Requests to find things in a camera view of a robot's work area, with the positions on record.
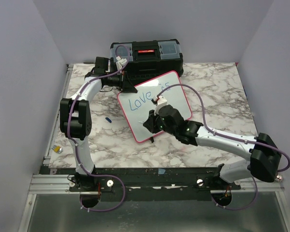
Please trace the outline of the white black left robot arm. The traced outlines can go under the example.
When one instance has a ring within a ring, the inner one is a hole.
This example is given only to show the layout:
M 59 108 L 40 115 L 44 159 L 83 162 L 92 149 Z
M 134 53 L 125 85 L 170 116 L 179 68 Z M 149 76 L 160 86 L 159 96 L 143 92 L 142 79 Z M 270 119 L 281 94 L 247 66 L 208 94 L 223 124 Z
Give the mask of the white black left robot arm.
M 90 102 L 104 86 L 117 87 L 123 93 L 138 92 L 124 71 L 128 59 L 117 56 L 115 61 L 117 71 L 107 73 L 109 59 L 97 57 L 95 66 L 85 75 L 80 89 L 72 97 L 60 101 L 60 130 L 72 145 L 77 163 L 76 173 L 84 175 L 81 178 L 81 186 L 87 191 L 97 187 L 95 165 L 88 144 L 88 136 L 92 129 Z

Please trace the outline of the pink framed whiteboard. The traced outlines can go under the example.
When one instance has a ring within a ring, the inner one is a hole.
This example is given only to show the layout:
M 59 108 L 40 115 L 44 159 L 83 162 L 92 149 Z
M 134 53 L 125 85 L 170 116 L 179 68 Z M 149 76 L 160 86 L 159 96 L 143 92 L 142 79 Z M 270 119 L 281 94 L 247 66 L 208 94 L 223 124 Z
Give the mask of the pink framed whiteboard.
M 136 142 L 143 143 L 151 137 L 155 137 L 162 133 L 159 132 L 152 134 L 138 122 L 145 122 L 148 119 L 149 111 L 155 109 L 155 105 L 152 103 L 154 96 L 159 94 L 168 86 L 179 83 L 180 78 L 177 72 L 170 71 L 137 85 L 137 93 L 120 92 L 117 94 L 118 102 Z M 163 92 L 162 96 L 166 98 L 168 104 L 170 104 L 173 108 L 178 109 L 184 119 L 192 118 L 193 113 L 183 87 L 172 87 Z

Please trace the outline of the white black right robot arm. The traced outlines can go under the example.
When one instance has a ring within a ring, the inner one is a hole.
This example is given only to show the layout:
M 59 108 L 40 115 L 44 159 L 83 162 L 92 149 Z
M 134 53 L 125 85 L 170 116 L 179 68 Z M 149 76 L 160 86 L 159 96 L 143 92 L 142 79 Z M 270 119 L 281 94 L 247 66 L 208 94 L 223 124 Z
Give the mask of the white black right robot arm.
M 220 172 L 212 177 L 217 189 L 249 177 L 267 183 L 275 181 L 282 155 L 265 133 L 253 137 L 207 129 L 201 122 L 185 120 L 171 105 L 163 106 L 158 113 L 150 110 L 143 126 L 153 134 L 161 131 L 171 134 L 186 145 L 211 147 L 241 157 L 241 161 L 219 166 Z

